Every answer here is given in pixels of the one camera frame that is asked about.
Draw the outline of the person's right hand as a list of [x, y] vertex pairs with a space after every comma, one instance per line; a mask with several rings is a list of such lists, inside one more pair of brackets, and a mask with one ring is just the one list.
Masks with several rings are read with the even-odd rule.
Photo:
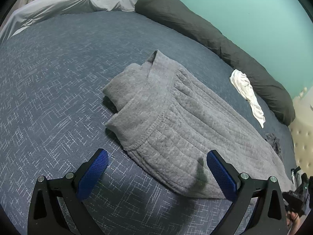
[[286, 223], [287, 226], [290, 226], [289, 235], [294, 235], [299, 230], [301, 226], [301, 221], [299, 214], [288, 211], [286, 214]]

